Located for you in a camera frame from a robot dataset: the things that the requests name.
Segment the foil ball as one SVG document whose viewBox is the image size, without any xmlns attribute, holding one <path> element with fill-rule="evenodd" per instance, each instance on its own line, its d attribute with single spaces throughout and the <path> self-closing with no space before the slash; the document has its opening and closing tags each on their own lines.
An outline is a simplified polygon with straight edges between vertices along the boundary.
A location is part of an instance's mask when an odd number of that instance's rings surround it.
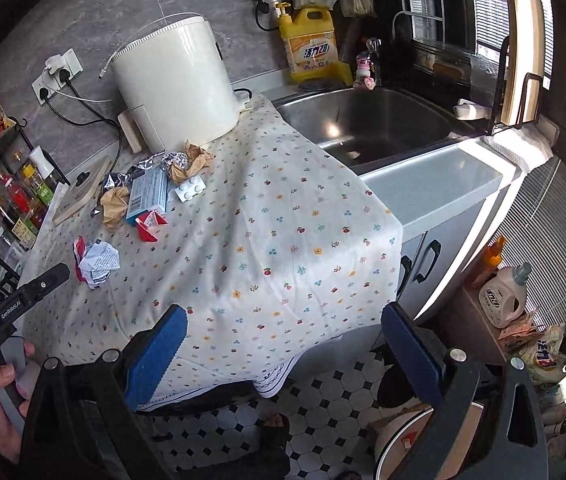
<svg viewBox="0 0 566 480">
<path fill-rule="evenodd" d="M 186 152 L 166 152 L 161 158 L 161 166 L 165 168 L 176 166 L 180 170 L 187 170 L 190 167 L 190 159 Z"/>
</svg>

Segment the white trash bin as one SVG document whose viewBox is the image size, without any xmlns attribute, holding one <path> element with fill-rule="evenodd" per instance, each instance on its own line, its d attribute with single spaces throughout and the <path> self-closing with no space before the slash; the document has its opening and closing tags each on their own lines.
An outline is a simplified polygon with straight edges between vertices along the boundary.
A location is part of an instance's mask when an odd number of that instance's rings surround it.
<svg viewBox="0 0 566 480">
<path fill-rule="evenodd" d="M 437 479 L 451 479 L 460 472 L 478 429 L 482 411 L 484 411 L 484 405 L 472 403 Z M 434 413 L 434 409 L 430 405 L 421 403 L 394 417 L 373 422 L 371 428 L 376 434 L 374 479 L 388 479 L 390 477 L 390 474 L 395 471 L 417 442 L 432 417 L 432 413 Z"/>
</svg>

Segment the white laundry detergent bottle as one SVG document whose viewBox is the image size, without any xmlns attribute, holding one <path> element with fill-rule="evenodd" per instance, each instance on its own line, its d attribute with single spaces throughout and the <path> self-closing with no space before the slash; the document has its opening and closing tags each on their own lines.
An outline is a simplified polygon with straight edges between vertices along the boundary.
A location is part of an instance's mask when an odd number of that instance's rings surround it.
<svg viewBox="0 0 566 480">
<path fill-rule="evenodd" d="M 522 315 L 530 274 L 529 262 L 518 266 L 504 266 L 482 285 L 478 301 L 484 315 L 494 327 L 504 328 Z"/>
</svg>

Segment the white green refill pouch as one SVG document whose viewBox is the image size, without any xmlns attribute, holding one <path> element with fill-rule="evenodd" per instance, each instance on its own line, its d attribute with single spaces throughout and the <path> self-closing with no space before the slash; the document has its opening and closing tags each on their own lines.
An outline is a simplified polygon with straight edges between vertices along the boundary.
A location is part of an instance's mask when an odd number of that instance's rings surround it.
<svg viewBox="0 0 566 480">
<path fill-rule="evenodd" d="M 566 354 L 560 352 L 565 326 L 552 325 L 535 341 L 530 341 L 517 352 L 525 363 L 533 385 L 556 385 L 566 377 Z"/>
</svg>

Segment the gold-capped dark sauce bottle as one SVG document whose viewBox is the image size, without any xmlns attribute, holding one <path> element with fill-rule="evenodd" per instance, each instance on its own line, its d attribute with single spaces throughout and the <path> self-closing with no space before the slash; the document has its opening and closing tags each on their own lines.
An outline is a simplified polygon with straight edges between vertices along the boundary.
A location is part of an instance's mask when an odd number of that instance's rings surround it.
<svg viewBox="0 0 566 480">
<path fill-rule="evenodd" d="M 12 233 L 25 250 L 35 245 L 36 236 L 28 224 L 0 196 L 0 220 L 3 226 Z"/>
</svg>

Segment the crumpled receipt red wrapper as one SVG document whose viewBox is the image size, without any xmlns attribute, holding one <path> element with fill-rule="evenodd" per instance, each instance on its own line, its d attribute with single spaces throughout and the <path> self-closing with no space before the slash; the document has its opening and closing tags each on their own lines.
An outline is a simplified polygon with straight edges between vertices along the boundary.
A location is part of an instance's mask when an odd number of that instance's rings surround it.
<svg viewBox="0 0 566 480">
<path fill-rule="evenodd" d="M 120 268 L 120 253 L 111 244 L 96 240 L 87 244 L 79 236 L 73 244 L 75 272 L 79 282 L 96 289 L 108 281 L 112 271 Z"/>
</svg>

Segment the green-label yellow-cap bottle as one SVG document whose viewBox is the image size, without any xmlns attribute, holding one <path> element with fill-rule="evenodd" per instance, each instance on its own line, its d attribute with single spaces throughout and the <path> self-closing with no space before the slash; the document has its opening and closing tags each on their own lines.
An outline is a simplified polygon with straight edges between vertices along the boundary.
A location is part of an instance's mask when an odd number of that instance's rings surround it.
<svg viewBox="0 0 566 480">
<path fill-rule="evenodd" d="M 49 206 L 52 203 L 53 192 L 33 164 L 26 162 L 21 168 L 21 176 L 44 206 Z"/>
</svg>

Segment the crumpled brown paper left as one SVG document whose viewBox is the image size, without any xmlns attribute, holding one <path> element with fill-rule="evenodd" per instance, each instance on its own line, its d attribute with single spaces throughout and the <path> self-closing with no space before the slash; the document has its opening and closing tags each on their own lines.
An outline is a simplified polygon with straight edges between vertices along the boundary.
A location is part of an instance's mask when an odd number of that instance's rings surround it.
<svg viewBox="0 0 566 480">
<path fill-rule="evenodd" d="M 103 208 L 102 223 L 110 232 L 115 232 L 123 222 L 128 209 L 129 190 L 126 186 L 117 186 L 106 191 L 100 199 Z"/>
</svg>

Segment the crumpled brown paper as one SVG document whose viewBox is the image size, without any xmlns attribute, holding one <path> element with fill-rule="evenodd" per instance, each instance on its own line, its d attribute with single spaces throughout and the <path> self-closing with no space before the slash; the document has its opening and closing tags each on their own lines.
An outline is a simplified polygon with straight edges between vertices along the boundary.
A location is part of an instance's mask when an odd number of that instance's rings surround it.
<svg viewBox="0 0 566 480">
<path fill-rule="evenodd" d="M 187 168 L 187 170 L 180 170 L 176 166 L 171 166 L 167 169 L 170 181 L 176 185 L 191 177 L 197 176 L 203 169 L 209 167 L 213 161 L 212 154 L 189 141 L 184 143 L 181 152 L 187 153 L 187 157 L 190 159 L 190 167 Z"/>
<path fill-rule="evenodd" d="M 103 208 L 102 223 L 110 232 L 115 232 L 123 222 L 128 209 L 129 190 L 126 186 L 117 186 L 106 191 L 100 199 Z"/>
</svg>

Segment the floral white tablecloth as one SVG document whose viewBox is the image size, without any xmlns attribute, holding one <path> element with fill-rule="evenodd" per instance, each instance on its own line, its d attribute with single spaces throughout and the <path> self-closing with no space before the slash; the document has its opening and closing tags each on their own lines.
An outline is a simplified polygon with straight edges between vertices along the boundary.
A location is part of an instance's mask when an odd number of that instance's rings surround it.
<svg viewBox="0 0 566 480">
<path fill-rule="evenodd" d="M 379 322 L 402 226 L 363 181 L 261 94 L 208 151 L 204 191 L 171 200 L 153 242 L 89 211 L 40 233 L 26 278 L 73 264 L 75 240 L 105 240 L 120 267 L 95 289 L 71 278 L 21 318 L 38 356 L 91 362 L 176 304 L 187 336 L 149 399 L 158 408 L 230 382 L 271 396 L 304 352 Z"/>
</svg>

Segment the flattened silver foil wrapper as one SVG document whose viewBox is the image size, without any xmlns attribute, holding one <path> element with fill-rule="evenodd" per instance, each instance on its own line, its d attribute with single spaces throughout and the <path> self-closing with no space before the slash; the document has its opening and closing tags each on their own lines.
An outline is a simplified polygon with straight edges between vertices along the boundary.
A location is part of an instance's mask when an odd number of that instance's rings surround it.
<svg viewBox="0 0 566 480">
<path fill-rule="evenodd" d="M 131 189 L 131 183 L 135 178 L 138 178 L 140 176 L 142 176 L 142 174 L 144 174 L 145 170 L 154 168 L 156 166 L 161 166 L 161 158 L 163 157 L 163 154 L 166 152 L 161 152 L 140 160 L 137 160 L 136 162 L 133 162 L 131 164 L 131 166 L 123 172 L 109 172 L 105 178 L 103 179 L 102 185 L 100 186 L 100 194 L 99 194 L 99 200 L 101 199 L 101 197 L 103 196 L 103 194 L 110 190 L 111 188 L 117 188 L 117 186 L 126 186 L 129 190 L 129 194 L 130 194 L 130 189 Z"/>
</svg>

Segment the white usb charger plug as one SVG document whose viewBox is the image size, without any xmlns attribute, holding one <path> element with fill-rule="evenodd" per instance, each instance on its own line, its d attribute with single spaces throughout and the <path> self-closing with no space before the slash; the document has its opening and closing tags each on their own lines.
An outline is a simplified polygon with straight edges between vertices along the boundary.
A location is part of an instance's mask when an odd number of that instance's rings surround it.
<svg viewBox="0 0 566 480">
<path fill-rule="evenodd" d="M 65 67 L 65 58 L 60 54 L 55 54 L 46 59 L 44 63 L 44 69 L 48 72 L 50 76 L 56 74 Z"/>
</svg>

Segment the white air fryer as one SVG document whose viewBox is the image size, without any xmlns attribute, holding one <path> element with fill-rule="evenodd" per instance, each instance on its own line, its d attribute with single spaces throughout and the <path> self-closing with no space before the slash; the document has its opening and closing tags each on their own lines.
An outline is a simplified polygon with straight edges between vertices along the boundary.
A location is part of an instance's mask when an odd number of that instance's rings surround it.
<svg viewBox="0 0 566 480">
<path fill-rule="evenodd" d="M 153 153 L 202 146 L 239 122 L 237 99 L 213 29 L 203 15 L 172 20 L 142 38 L 130 38 L 106 62 L 140 134 Z"/>
</svg>

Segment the pink small bottle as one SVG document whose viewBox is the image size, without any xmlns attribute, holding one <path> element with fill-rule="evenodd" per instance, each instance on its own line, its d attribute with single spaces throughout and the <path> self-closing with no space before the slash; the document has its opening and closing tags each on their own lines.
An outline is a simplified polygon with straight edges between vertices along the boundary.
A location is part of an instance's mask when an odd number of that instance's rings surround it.
<svg viewBox="0 0 566 480">
<path fill-rule="evenodd" d="M 369 38 L 365 41 L 367 50 L 357 55 L 356 77 L 353 87 L 372 91 L 382 84 L 381 62 L 379 62 L 379 50 L 382 41 L 377 38 Z"/>
</svg>

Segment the yellow dish soap bottle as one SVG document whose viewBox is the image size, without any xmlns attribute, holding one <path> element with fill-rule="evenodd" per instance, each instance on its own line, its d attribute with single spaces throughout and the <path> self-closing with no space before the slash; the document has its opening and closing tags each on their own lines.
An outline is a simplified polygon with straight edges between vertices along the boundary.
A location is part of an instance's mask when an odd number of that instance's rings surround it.
<svg viewBox="0 0 566 480">
<path fill-rule="evenodd" d="M 306 6 L 295 14 L 292 5 L 278 2 L 277 24 L 293 81 L 330 76 L 338 53 L 332 15 L 327 8 Z"/>
</svg>

